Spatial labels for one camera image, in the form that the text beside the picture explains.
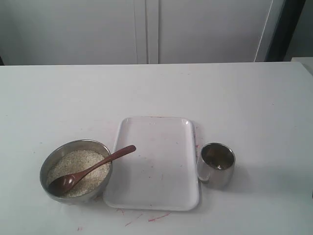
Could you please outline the white rectangular tray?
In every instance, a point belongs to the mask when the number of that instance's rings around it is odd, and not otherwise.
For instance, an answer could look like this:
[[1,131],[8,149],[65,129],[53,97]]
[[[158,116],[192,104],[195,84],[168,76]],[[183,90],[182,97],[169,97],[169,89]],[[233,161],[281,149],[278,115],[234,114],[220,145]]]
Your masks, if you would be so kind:
[[200,199],[193,123],[182,117],[128,117],[113,150],[136,151],[114,160],[104,202],[113,208],[190,211]]

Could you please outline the dark door frame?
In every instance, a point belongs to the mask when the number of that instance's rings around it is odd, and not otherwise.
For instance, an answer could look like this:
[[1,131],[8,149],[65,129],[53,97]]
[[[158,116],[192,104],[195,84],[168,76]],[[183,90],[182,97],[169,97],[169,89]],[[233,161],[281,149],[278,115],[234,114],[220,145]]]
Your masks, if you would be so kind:
[[284,60],[305,3],[306,0],[284,1],[265,57],[265,62],[279,62]]

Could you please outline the brown wooden spoon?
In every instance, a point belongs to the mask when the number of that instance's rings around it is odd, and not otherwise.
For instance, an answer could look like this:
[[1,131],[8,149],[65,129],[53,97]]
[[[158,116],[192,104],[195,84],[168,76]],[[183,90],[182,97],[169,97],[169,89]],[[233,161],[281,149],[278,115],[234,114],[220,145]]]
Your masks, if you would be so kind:
[[77,173],[71,173],[64,176],[61,176],[54,181],[52,181],[48,186],[48,192],[55,195],[55,196],[63,196],[65,193],[70,191],[73,187],[75,187],[84,177],[86,177],[89,173],[94,171],[95,169],[101,167],[102,165],[105,165],[107,163],[111,163],[112,161],[121,158],[127,154],[133,153],[136,151],[136,147],[134,145],[126,146],[102,161],[96,163],[95,165],[77,172]]

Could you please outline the small steel cup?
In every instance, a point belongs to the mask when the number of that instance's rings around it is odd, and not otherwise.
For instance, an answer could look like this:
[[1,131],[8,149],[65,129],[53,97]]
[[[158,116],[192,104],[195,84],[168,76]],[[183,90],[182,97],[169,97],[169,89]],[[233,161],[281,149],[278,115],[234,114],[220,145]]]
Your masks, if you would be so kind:
[[197,160],[197,177],[210,188],[222,189],[232,178],[235,162],[234,152],[228,146],[208,143]]

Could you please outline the white cabinet doors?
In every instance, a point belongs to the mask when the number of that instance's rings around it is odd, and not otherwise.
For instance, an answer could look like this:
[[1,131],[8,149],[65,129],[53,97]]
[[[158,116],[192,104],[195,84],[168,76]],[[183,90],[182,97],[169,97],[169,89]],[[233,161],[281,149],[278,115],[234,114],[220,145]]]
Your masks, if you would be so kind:
[[3,0],[6,65],[263,62],[282,0]]

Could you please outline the steel bowl of rice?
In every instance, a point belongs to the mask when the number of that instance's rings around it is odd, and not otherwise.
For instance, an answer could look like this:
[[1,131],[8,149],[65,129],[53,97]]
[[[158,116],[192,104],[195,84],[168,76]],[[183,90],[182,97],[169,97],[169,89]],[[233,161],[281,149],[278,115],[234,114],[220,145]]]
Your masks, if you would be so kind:
[[61,203],[82,204],[102,195],[112,173],[112,164],[107,163],[77,183],[61,196],[49,193],[48,186],[55,179],[81,172],[107,158],[109,149],[98,141],[77,140],[66,143],[54,150],[44,161],[40,171],[40,182],[47,195]]

